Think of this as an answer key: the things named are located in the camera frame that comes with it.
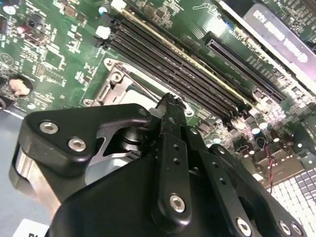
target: green circuit board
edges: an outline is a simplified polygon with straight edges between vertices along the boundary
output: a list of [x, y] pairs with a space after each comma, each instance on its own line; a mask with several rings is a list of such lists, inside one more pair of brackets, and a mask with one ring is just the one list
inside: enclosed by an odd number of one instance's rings
[[[102, 24], [99, 7], [104, 1], [99, 0], [23, 0], [20, 6], [9, 13], [0, 8], [0, 14], [7, 19], [7, 31], [0, 36], [0, 76], [8, 79], [14, 75], [28, 78], [34, 87], [26, 97], [16, 97], [7, 85], [0, 88], [0, 95], [15, 101], [14, 107], [28, 114], [32, 111], [56, 110], [84, 106], [84, 99], [93, 100], [109, 71], [104, 66], [104, 59], [116, 58], [128, 62], [113, 50], [95, 48], [91, 39], [96, 29]], [[241, 85], [252, 93], [255, 86], [231, 69], [212, 51], [205, 47], [205, 35], [212, 32], [239, 56], [256, 68], [267, 79], [275, 83], [287, 96], [281, 104], [272, 103], [266, 111], [277, 111], [270, 122], [272, 125], [280, 121], [288, 123], [298, 119], [296, 116], [311, 112], [307, 105], [313, 97], [304, 91], [307, 100], [293, 100], [289, 90], [294, 81], [283, 81], [281, 73], [247, 44], [234, 31], [234, 23], [227, 21], [221, 9], [210, 0], [128, 0], [130, 5], [138, 8], [158, 27], [169, 32], [178, 41], [190, 47], [218, 70], [225, 72], [227, 78]], [[286, 4], [277, 4], [271, 0], [266, 2], [276, 13], [283, 12]], [[44, 19], [43, 33], [47, 35], [47, 43], [35, 46], [19, 34], [17, 29], [32, 14], [39, 14]], [[294, 22], [302, 19], [301, 14], [293, 14]], [[314, 16], [303, 30], [298, 30], [302, 40], [313, 41], [315, 33]], [[195, 115], [189, 117], [190, 125], [201, 120], [216, 122], [214, 116], [205, 111], [198, 103], [190, 102]]]

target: black clamp arm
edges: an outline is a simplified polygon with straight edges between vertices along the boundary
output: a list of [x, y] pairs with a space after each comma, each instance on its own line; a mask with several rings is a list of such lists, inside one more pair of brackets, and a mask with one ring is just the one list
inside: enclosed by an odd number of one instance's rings
[[[10, 179], [51, 211], [47, 237], [307, 236], [224, 147], [206, 148], [181, 100], [167, 94], [152, 114], [131, 104], [24, 119]], [[116, 148], [141, 155], [87, 186], [88, 165]]]

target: ram slot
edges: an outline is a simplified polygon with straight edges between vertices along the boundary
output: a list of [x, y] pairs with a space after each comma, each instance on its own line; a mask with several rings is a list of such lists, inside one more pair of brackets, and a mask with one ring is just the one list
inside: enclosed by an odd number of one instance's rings
[[147, 45], [148, 50], [152, 50], [152, 52], [158, 55], [160, 58], [169, 58], [170, 64], [172, 64], [174, 67], [177, 67], [187, 75], [190, 75], [191, 79], [193, 79], [197, 84], [214, 91], [219, 99], [231, 104], [234, 107], [238, 106], [240, 103], [243, 103], [230, 92], [226, 91], [220, 85], [212, 81], [212, 79], [210, 79], [208, 76], [201, 73], [195, 67], [183, 60], [179, 55], [176, 54], [175, 51], [169, 50], [165, 45], [161, 44], [159, 40], [148, 34], [146, 31], [143, 31], [133, 23], [124, 20], [120, 26], [120, 29], [125, 33], [129, 33], [129, 35], [135, 35], [138, 38], [141, 38], [142, 41], [139, 41], [138, 43], [142, 44], [143, 46]]
[[210, 41], [206, 44], [207, 48], [213, 50], [215, 54], [224, 62], [228, 63], [234, 70], [246, 80], [252, 81], [264, 93], [271, 96], [277, 102], [286, 99], [286, 96], [271, 81], [263, 77], [257, 70], [236, 55], [228, 47], [217, 41], [211, 36]]
[[[196, 82], [184, 70], [178, 69], [176, 67], [176, 65], [172, 65], [172, 64], [168, 63], [167, 58], [158, 57], [151, 50], [148, 50], [146, 47], [144, 47], [144, 45], [139, 44], [138, 42], [135, 42], [132, 39], [130, 39], [126, 36], [122, 36], [120, 34], [117, 34], [116, 40], [123, 41], [125, 45], [129, 46], [130, 48], [133, 48], [134, 51], [141, 53], [142, 56], [146, 57], [148, 60], [151, 60], [151, 62], [155, 63], [156, 65], [160, 65], [161, 67], [164, 67], [165, 70], [169, 73], [169, 75], [172, 75], [173, 77], [181, 79], [183, 82], [185, 82], [187, 85], [189, 85], [190, 88], [192, 90], [194, 90], [195, 92], [203, 93], [208, 98], [219, 97], [218, 94], [214, 93], [214, 91], [210, 90], [208, 87], [200, 85], [198, 82]], [[223, 105], [225, 105], [225, 103], [219, 103], [218, 100], [213, 101], [213, 103], [217, 106], [217, 108], [221, 109], [222, 111], [226, 112], [227, 114], [229, 113], [229, 111], [234, 110], [234, 107], [230, 104], [223, 106]]]
[[227, 116], [226, 113], [216, 106], [216, 103], [214, 103], [216, 102], [215, 100], [210, 100], [209, 98], [202, 96], [200, 93], [192, 91], [192, 89], [181, 80], [173, 77], [161, 66], [155, 65], [152, 61], [149, 61], [138, 52], [135, 52], [123, 42], [119, 40], [113, 40], [111, 41], [111, 48], [126, 57], [128, 60], [134, 62], [136, 65], [142, 67], [142, 69], [150, 73], [155, 78], [159, 79], [161, 82], [169, 85], [184, 97], [201, 104], [205, 109], [209, 110], [215, 116], [219, 118], [225, 118]]

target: cable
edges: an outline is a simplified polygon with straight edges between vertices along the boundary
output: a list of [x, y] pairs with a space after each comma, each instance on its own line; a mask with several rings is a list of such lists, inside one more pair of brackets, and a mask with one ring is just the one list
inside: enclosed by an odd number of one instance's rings
[[272, 193], [272, 187], [273, 187], [273, 174], [272, 174], [272, 167], [273, 167], [273, 163], [274, 163], [274, 158], [271, 156], [270, 151], [269, 151], [269, 147], [267, 146], [265, 148], [267, 157], [269, 158], [269, 168], [270, 168], [270, 194]]

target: screw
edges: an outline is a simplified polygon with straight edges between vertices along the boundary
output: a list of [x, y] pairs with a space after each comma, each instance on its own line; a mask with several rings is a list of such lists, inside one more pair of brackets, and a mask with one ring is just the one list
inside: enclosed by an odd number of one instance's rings
[[42, 122], [39, 128], [43, 133], [47, 134], [54, 134], [59, 130], [58, 126], [53, 122]]
[[284, 233], [286, 233], [288, 236], [291, 235], [291, 230], [288, 228], [288, 226], [283, 222], [283, 221], [279, 221], [278, 222], [281, 226], [281, 229], [283, 230]]
[[85, 142], [80, 138], [72, 138], [68, 142], [68, 146], [70, 149], [74, 150], [75, 152], [82, 152], [86, 149]]
[[218, 151], [219, 151], [220, 153], [225, 154], [225, 151], [224, 151], [224, 149], [223, 149], [223, 148], [218, 147], [217, 149], [218, 149]]
[[245, 236], [251, 236], [251, 228], [250, 226], [247, 224], [247, 222], [245, 222], [244, 220], [242, 220], [241, 218], [237, 218], [236, 219], [236, 223], [238, 226], [238, 229], [240, 229], [240, 231], [245, 235]]
[[139, 109], [138, 112], [143, 116], [147, 116], [147, 113], [144, 109]]
[[182, 198], [180, 198], [177, 195], [171, 195], [169, 199], [171, 207], [176, 211], [176, 212], [184, 212], [184, 209], [186, 208], [184, 201]]
[[197, 135], [198, 131], [194, 127], [191, 127], [190, 130], [193, 134]]
[[295, 225], [294, 223], [291, 223], [291, 226], [292, 226], [293, 230], [296, 231], [296, 233], [298, 233], [300, 236], [303, 235], [302, 231], [300, 230], [300, 228], [298, 228], [297, 225]]

